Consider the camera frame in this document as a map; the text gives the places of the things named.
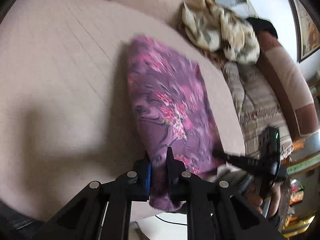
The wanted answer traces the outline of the purple floral garment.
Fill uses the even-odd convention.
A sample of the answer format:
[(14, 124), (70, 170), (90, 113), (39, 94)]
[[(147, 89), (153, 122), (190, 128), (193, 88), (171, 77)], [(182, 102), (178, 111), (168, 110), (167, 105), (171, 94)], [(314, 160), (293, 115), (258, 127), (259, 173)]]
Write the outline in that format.
[(197, 62), (147, 36), (131, 41), (127, 61), (129, 97), (153, 172), (149, 204), (177, 211), (182, 203), (169, 197), (167, 149), (201, 178), (222, 165), (213, 155), (222, 144), (206, 85)]

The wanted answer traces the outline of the striped beige patterned blanket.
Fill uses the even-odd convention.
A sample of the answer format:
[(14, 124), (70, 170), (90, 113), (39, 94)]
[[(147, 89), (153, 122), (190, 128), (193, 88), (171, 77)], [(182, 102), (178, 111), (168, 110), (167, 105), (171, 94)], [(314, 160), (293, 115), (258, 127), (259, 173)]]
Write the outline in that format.
[(242, 129), (246, 155), (259, 157), (260, 133), (268, 126), (279, 130), (281, 159), (293, 151), (293, 142), (271, 86), (255, 65), (227, 62), (222, 68)]

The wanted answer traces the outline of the pink quilted sofa seat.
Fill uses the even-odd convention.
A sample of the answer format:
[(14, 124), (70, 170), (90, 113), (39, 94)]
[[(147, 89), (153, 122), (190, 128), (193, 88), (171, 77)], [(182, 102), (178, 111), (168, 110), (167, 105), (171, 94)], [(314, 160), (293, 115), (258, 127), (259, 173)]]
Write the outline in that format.
[(201, 68), (223, 149), (244, 140), (220, 70), (167, 24), (108, 0), (16, 0), (1, 23), (1, 200), (47, 220), (144, 155), (126, 49), (145, 34)]

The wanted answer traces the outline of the dark trousers leg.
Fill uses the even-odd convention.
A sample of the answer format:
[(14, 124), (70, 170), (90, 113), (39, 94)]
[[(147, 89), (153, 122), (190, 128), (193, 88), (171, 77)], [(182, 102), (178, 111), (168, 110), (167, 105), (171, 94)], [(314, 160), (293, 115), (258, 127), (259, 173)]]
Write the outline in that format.
[(23, 215), (1, 201), (1, 239), (33, 239), (45, 222)]

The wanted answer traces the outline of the beige floral crumpled cloth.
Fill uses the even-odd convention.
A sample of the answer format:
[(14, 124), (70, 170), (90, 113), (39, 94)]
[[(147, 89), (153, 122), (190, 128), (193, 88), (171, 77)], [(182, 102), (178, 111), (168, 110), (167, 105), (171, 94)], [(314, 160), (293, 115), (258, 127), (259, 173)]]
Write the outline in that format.
[(260, 46), (250, 23), (216, 0), (184, 0), (181, 32), (212, 63), (255, 64)]

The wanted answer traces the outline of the framed wall picture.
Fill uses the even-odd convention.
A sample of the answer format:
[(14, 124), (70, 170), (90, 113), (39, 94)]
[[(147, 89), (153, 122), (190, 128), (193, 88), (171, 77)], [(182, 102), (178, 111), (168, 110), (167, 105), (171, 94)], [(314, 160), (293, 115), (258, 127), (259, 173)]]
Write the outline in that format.
[(288, 0), (297, 35), (297, 60), (299, 63), (319, 50), (319, 30), (300, 0)]

